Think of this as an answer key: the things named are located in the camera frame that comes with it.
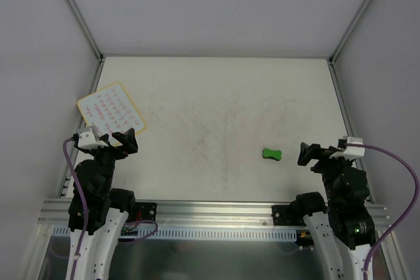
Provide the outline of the yellow framed small whiteboard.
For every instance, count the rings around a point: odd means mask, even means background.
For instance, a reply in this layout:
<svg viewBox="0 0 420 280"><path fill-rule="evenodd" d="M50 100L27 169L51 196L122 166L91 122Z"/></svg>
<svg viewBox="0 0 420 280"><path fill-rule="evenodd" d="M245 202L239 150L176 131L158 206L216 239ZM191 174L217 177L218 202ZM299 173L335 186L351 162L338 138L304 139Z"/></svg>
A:
<svg viewBox="0 0 420 280"><path fill-rule="evenodd" d="M85 124L94 125L100 136L108 134L109 142L113 146L117 146L119 142L112 133L124 133L133 128L135 134L138 134L146 128L140 112L118 82L78 100L77 107Z"/></svg>

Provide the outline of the green bone-shaped eraser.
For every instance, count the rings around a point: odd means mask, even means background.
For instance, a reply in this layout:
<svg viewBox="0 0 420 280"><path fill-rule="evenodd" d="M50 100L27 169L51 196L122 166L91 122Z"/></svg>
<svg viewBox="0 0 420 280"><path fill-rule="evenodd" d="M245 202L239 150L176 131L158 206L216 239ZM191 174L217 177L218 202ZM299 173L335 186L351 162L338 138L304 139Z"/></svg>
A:
<svg viewBox="0 0 420 280"><path fill-rule="evenodd" d="M262 150L262 158L263 159L271 159L274 161L281 161L282 160L282 151L281 150L272 150L269 148L264 148Z"/></svg>

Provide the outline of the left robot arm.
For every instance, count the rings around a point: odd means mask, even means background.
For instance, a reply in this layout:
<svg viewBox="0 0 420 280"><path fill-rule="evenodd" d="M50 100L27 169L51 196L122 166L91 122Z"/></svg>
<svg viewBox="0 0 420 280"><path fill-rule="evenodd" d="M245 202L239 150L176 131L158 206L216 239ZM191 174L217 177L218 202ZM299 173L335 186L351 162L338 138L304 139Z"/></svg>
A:
<svg viewBox="0 0 420 280"><path fill-rule="evenodd" d="M111 145L110 137L119 145ZM100 136L96 127L85 127L64 141L64 153L70 142L91 159L68 165L73 197L68 209L70 256L66 278L108 279L121 229L137 213L133 191L112 186L116 161L138 151L135 130Z"/></svg>

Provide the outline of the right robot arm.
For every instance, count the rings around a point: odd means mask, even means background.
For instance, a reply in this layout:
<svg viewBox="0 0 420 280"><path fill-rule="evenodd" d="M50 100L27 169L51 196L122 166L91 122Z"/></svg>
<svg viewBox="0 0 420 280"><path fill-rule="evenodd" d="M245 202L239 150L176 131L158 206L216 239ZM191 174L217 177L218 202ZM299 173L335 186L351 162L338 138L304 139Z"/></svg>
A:
<svg viewBox="0 0 420 280"><path fill-rule="evenodd" d="M370 191L366 172L354 167L365 154L359 138L343 138L338 147L301 143L297 164L315 161L325 195L296 196L290 208L295 221L312 237L325 279L372 279L370 250L375 244L375 224L365 201Z"/></svg>

